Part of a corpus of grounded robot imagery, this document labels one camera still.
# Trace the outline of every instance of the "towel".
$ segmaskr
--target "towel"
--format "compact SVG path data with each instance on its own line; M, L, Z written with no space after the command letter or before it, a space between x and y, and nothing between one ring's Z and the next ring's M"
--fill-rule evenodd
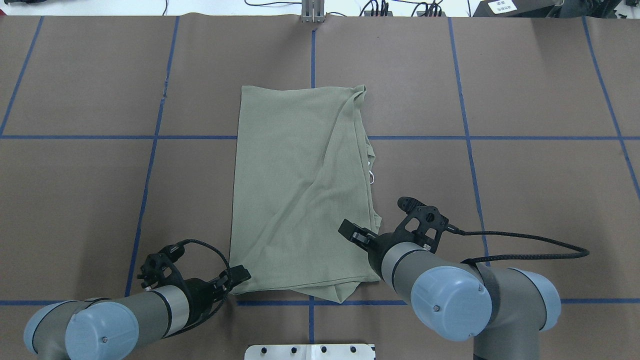
M343 302L377 281L342 220L376 231L375 155L360 107L366 89L242 87L230 262L252 275L233 293L294 290Z

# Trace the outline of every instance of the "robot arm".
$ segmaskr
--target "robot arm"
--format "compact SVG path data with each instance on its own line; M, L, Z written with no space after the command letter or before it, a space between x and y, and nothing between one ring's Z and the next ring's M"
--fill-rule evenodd
M539 359L538 333L553 327L561 310L553 284L542 275L515 268L485 266L476 259L459 264L437 257L434 253L444 231L464 232L433 206L408 197L400 198L398 205L408 216L393 233L378 236L348 220L339 232L367 251L373 270L411 305L422 323L448 340L473 337L474 360ZM405 226L413 218L420 224L409 232ZM436 230L434 238L426 236L429 229ZM478 259L577 258L589 253L550 241L579 252Z
M226 269L211 280L184 280L175 267L187 243L218 253ZM222 253L198 240L184 240L147 257L141 267L145 292L122 299L65 301L40 309L27 323L24 343L45 360L115 360L134 348L178 335L208 320L234 286L251 278Z

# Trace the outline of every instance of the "folded cloth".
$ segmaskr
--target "folded cloth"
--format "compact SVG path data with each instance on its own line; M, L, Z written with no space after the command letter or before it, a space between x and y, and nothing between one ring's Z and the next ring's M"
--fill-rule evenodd
M365 93L242 87L230 262L252 279L233 293L291 289L343 302L360 282L379 280L366 252L338 233L345 218L380 227Z

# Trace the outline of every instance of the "white floor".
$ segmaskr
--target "white floor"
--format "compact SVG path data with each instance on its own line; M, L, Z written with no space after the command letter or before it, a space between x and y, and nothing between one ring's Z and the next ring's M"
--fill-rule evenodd
M248 0L249 3L270 3L276 0ZM0 9L7 15L161 15L165 0L48 0L38 4L0 2ZM280 15L300 14L298 4L273 6L248 6L243 0L168 0L168 15L196 12L207 15ZM479 0L470 0L472 12ZM367 0L326 0L326 12L340 12L357 16ZM618 6L618 13L630 18L640 17L640 8ZM415 5L390 0L389 10L394 16L410 16ZM467 0L443 0L440 4L450 17L468 16Z

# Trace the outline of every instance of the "green cloth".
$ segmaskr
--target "green cloth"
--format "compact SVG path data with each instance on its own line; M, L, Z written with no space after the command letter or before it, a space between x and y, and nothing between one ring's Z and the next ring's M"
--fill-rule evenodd
M338 233L345 218L380 227L365 93L242 87L230 262L252 278L233 293L292 289L343 302L360 282L379 280L367 253Z

